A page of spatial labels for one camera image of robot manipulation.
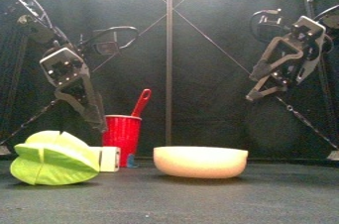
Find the black table surface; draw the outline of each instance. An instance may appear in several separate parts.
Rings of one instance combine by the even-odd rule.
[[[239,177],[165,175],[152,162],[63,186],[0,161],[0,223],[339,223],[339,169],[248,163]]]

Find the white box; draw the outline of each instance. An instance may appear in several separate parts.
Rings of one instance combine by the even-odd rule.
[[[95,153],[101,172],[119,171],[120,148],[119,147],[89,147]]]

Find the small white block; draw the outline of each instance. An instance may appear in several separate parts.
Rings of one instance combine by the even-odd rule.
[[[100,151],[100,171],[116,172],[119,170],[120,148],[101,147]]]

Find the green leaf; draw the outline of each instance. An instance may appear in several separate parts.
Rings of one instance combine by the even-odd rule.
[[[11,164],[15,177],[29,184],[63,185],[89,180],[99,163],[85,142],[64,132],[33,134],[15,146],[19,158]]]

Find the white bowl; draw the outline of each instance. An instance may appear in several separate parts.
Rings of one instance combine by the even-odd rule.
[[[195,178],[229,178],[245,169],[248,151],[211,147],[159,147],[153,162],[169,175]]]

